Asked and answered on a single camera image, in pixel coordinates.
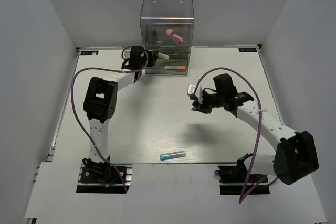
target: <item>purple cable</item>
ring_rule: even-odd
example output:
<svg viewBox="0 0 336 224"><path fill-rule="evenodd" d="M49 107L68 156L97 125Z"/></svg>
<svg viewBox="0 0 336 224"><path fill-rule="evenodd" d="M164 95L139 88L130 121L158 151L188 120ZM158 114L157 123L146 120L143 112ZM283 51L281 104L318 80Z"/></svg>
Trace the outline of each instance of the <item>purple cable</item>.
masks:
<svg viewBox="0 0 336 224"><path fill-rule="evenodd" d="M267 185L264 185L264 186L260 186L259 188L264 188L264 187L269 187L271 185L273 185L279 178L276 177L271 183L268 183Z"/></svg>
<svg viewBox="0 0 336 224"><path fill-rule="evenodd" d="M251 163L250 163L250 166L248 168L248 171L247 171L247 174L246 174L246 177L245 177L245 181L244 181L244 185L243 185L243 189L241 191L241 194L240 194L240 198L239 198L239 203L242 203L243 200L247 197L247 195L250 194L251 191L254 190L254 188L256 188L261 182L263 182L263 180L267 177L266 175L260 180L258 181L249 191L247 191L247 193L244 194L244 192L246 191L246 188L247 188L247 183L248 183L248 180L250 178L250 175L251 175L251 171L252 171L252 167L253 167L253 163L254 163L254 160L256 158L256 155L257 155L257 150L258 150L258 144L259 144L259 140L260 140L260 135L261 135L261 122L262 122L262 111L261 111L261 102L260 102L260 98L257 94L257 91L253 88L252 84L244 77L242 76L240 73L236 72L235 70L232 70L230 68L223 68L223 67L219 67L219 68L214 68L214 69L211 69L209 70L208 72L206 72L204 75L201 76L201 78L198 80L198 83L196 84L196 87L195 87L195 91L194 93L196 93L196 90L200 84L200 82L203 80L203 78L213 72L213 71L216 71L216 70L226 70L226 71L229 71L229 72L232 72L232 73L235 73L236 75L238 75L239 77L241 77L248 85L249 87L252 89L252 92L254 93L256 99L257 99L257 102L258 102L258 108L259 108L259 121L258 121L258 130L257 130L257 139L256 139L256 143L255 143L255 146L254 146L254 150L253 150L253 153L252 153L252 158L251 158Z"/></svg>
<svg viewBox="0 0 336 224"><path fill-rule="evenodd" d="M78 117L78 114L76 112L76 108L75 108L75 101L74 101L74 86L75 86L75 80L76 78L78 77L78 75L84 71L87 71L87 70L102 70L102 71L107 71L107 72L115 72L115 73L136 73L136 72L141 72L142 70L144 70L148 64L148 55L146 53L146 56L147 56L147 60L146 60L146 63L144 65L144 67L142 69L139 69L139 70L131 70L131 71L122 71L122 70L113 70L113 69L107 69L107 68L94 68L94 67L91 67L91 68L83 68L81 70L79 70L73 77L72 79L72 82L71 82L71 88L70 88L70 97L71 97L71 107L72 107L72 111L74 113L74 116L76 118L76 121L78 122L79 126L81 127L81 129L84 131L84 133L86 134L86 136L88 136L88 138L90 139L91 143L93 144L93 146L95 147L99 157L106 163L108 163L110 166L112 166L115 171L117 172L118 176L120 177L120 180L121 180L121 183L122 185L124 186L124 189L125 189L125 192L127 193L127 188L126 188L126 185L125 185L125 182L122 178L122 176L120 175L120 172L118 170L118 168L113 165L109 160L105 159L103 157L103 155L101 154L100 150L98 149L98 147L96 146L96 143L95 141L93 140L93 138L90 136L89 132L84 128L82 122L79 120L79 117Z"/></svg>
<svg viewBox="0 0 336 224"><path fill-rule="evenodd" d="M125 47L125 48L121 51L121 59L126 60L126 58L124 57L124 52L125 52L127 49L131 48L131 47L132 47L132 46L130 46L130 47Z"/></svg>

